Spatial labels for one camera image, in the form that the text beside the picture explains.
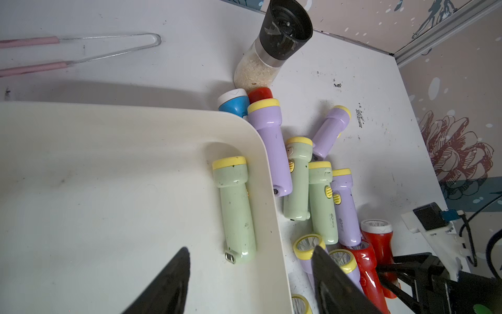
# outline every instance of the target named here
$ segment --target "flower pattern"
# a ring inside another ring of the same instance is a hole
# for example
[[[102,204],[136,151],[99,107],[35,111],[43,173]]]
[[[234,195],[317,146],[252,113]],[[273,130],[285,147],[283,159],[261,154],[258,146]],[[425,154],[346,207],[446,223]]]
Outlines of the flower pattern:
[[[493,148],[479,142],[476,133],[464,132],[469,118],[445,116],[434,120],[432,111],[420,121],[420,132],[445,199],[473,195],[493,166]]]

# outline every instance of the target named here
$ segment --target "wall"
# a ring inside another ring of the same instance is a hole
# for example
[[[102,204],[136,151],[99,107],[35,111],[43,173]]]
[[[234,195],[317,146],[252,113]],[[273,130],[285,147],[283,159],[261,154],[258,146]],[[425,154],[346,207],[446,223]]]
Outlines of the wall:
[[[470,214],[502,192],[501,36],[499,8],[401,69],[446,203]],[[502,227],[502,200],[470,225],[479,262],[473,272],[491,276],[485,248]],[[493,254],[499,269],[502,241]]]
[[[270,0],[226,0],[266,11]],[[469,0],[298,0],[315,29],[396,53]]]

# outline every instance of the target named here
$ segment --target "pepper grinder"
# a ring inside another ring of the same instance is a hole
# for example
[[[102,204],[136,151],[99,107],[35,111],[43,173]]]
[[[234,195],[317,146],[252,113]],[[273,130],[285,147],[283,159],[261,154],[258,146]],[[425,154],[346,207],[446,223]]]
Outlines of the pepper grinder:
[[[312,22],[294,0],[271,0],[258,38],[235,69],[233,83],[247,92],[270,87],[286,60],[312,37]]]

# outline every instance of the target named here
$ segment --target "black cable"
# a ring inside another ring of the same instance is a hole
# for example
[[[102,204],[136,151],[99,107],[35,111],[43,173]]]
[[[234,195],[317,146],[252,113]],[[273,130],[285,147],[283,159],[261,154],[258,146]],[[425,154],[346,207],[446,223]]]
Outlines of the black cable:
[[[490,206],[491,204],[493,204],[496,200],[498,200],[499,198],[502,197],[502,194],[500,194],[499,197],[496,197],[495,199],[493,199],[491,202],[489,202],[488,204],[486,204],[485,206],[481,207],[481,209],[477,210],[475,213],[472,214],[471,217],[469,217],[469,219],[467,219],[467,221],[464,221],[464,224],[460,227],[460,232],[458,233],[459,236],[462,236],[462,231],[464,230],[465,227],[467,227],[469,225],[469,222],[474,218],[476,217],[477,214],[479,214],[483,209],[487,208],[488,206]]]
[[[472,266],[477,267],[476,251],[474,249],[474,241],[472,240],[472,233],[470,230],[469,221],[465,217],[465,214],[461,214],[460,217],[464,221],[464,226],[466,226],[466,228],[467,228],[467,235],[469,236],[469,244],[471,246],[472,259],[470,258],[470,256],[468,256],[467,259],[468,259],[469,263],[472,264]]]
[[[502,239],[502,229],[497,231],[490,240],[488,241],[488,244],[486,245],[486,263],[488,264],[488,268],[491,270],[491,273],[495,276],[497,279],[501,279],[500,276],[497,273],[497,270],[493,266],[493,263],[491,261],[491,251],[493,250],[493,247],[495,246],[495,243],[497,243],[498,240]]]

